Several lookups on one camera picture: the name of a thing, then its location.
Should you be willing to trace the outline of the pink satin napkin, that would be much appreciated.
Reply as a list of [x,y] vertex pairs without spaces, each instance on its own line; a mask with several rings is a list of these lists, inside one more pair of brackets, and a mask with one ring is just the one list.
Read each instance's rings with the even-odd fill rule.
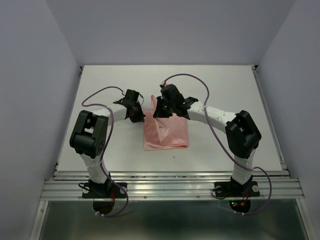
[[144,112],[143,149],[145,151],[183,149],[189,145],[188,121],[176,114],[169,118],[153,118],[157,99],[150,96],[151,109]]

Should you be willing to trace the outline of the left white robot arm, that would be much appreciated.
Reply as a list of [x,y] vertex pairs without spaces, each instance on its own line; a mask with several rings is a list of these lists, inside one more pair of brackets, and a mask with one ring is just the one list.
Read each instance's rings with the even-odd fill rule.
[[125,193],[127,185],[114,183],[105,167],[104,154],[116,122],[129,119],[132,123],[140,123],[145,118],[139,102],[139,97],[142,96],[139,92],[128,89],[123,93],[123,98],[109,105],[86,103],[100,92],[98,90],[87,97],[81,105],[101,109],[94,112],[80,111],[69,139],[70,147],[82,158],[89,175],[87,182],[78,184],[84,199],[110,198],[117,193],[116,187],[121,194]]

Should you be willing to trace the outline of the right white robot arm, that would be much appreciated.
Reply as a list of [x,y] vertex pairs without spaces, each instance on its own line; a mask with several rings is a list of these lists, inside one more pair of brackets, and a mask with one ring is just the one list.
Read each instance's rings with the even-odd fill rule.
[[158,96],[155,119],[170,118],[173,115],[207,124],[212,131],[225,134],[228,147],[223,150],[233,161],[230,181],[216,183],[216,198],[240,197],[249,194],[253,179],[253,158],[262,138],[251,115],[241,110],[239,113],[227,112],[201,103],[194,97],[183,97],[174,84],[162,84]]

